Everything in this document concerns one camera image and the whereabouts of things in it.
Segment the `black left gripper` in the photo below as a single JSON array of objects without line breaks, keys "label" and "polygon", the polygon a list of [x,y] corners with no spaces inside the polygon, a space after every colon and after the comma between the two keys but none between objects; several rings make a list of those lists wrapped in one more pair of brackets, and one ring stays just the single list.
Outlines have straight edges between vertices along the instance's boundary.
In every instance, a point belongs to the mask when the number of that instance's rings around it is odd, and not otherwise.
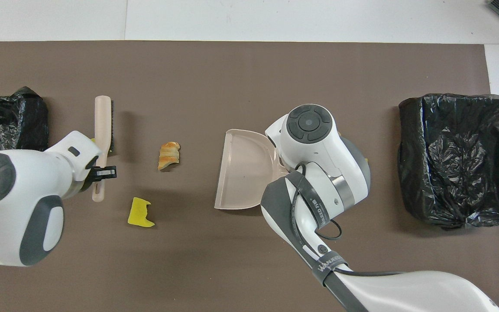
[{"label": "black left gripper", "polygon": [[96,166],[96,161],[97,158],[93,158],[92,161],[89,162],[90,168],[83,183],[83,191],[89,189],[94,181],[99,182],[105,179],[115,179],[117,177],[116,166],[99,167]]}]

